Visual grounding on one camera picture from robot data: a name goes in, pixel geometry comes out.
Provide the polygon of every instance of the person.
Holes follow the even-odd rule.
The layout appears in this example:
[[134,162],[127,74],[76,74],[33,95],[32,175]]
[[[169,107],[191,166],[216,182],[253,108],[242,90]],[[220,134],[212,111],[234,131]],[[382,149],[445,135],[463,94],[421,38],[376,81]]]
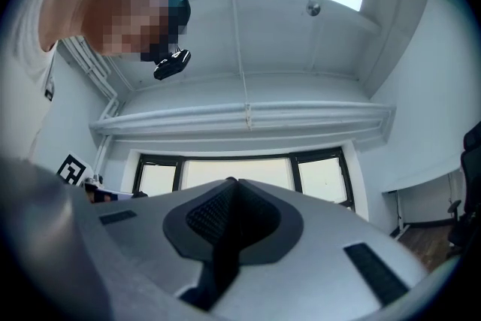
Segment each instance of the person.
[[[58,40],[82,35],[102,55],[140,53],[147,55],[144,59],[157,56],[162,61],[176,39],[172,36],[183,28],[175,25],[180,20],[176,10],[189,8],[186,2],[11,0],[0,35],[1,154],[31,159],[35,139],[55,98],[52,64]],[[185,64],[186,54],[177,53],[175,59]]]

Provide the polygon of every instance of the gray panel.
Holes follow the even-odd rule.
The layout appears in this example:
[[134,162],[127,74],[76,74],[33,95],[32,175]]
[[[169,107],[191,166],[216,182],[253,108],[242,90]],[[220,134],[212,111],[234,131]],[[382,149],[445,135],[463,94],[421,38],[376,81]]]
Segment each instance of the gray panel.
[[174,207],[194,199],[223,181],[207,183],[181,192],[149,198],[96,204],[97,213],[132,210],[137,216],[105,226],[127,260],[157,286],[171,295],[181,295],[197,286],[202,263],[181,257],[165,237],[162,224]]
[[319,319],[321,314],[323,319],[355,319],[373,313],[380,303],[343,251],[359,242],[408,287],[426,276],[407,249],[344,207],[251,182],[293,204],[304,218],[304,233],[277,264],[243,266],[212,313],[248,320]]

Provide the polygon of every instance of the black rubber pad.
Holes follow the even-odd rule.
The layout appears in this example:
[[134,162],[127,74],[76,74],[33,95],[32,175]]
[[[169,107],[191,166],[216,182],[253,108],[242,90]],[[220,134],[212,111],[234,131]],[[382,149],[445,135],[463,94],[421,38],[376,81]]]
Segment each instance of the black rubber pad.
[[367,244],[345,247],[344,251],[383,306],[407,293],[408,288]]
[[102,222],[103,225],[108,225],[109,223],[115,223],[115,222],[120,222],[123,220],[128,220],[129,218],[136,217],[137,214],[134,213],[132,210],[124,210],[124,211],[119,211],[117,213],[112,213],[112,214],[106,214],[104,216],[99,217],[100,222]]

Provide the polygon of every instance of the ceiling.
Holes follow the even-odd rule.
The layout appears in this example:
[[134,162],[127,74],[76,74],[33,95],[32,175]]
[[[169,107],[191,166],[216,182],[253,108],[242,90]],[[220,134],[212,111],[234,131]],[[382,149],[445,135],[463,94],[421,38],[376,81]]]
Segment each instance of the ceiling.
[[159,82],[153,63],[115,58],[134,89],[233,74],[308,73],[359,81],[372,96],[401,58],[426,0],[363,0],[360,12],[328,0],[190,0],[180,46],[192,59]]

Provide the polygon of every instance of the window frame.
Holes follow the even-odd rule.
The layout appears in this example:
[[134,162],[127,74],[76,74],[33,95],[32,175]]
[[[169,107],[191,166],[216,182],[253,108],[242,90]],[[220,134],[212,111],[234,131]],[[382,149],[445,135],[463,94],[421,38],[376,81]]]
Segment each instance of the window frame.
[[344,157],[341,147],[335,147],[324,150],[303,151],[297,153],[272,154],[267,156],[162,156],[153,154],[141,154],[135,172],[134,186],[132,192],[138,192],[141,185],[142,172],[145,165],[173,166],[175,167],[174,181],[172,183],[172,192],[178,191],[180,188],[180,180],[182,178],[183,166],[187,161],[242,161],[256,159],[279,159],[287,158],[291,165],[292,179],[296,192],[302,192],[301,172],[299,165],[308,162],[323,161],[326,159],[338,158],[340,172],[343,176],[344,186],[346,188],[346,201],[338,204],[344,207],[350,207],[355,212],[354,195],[352,193],[352,184],[349,177],[349,169],[347,168],[346,158]]

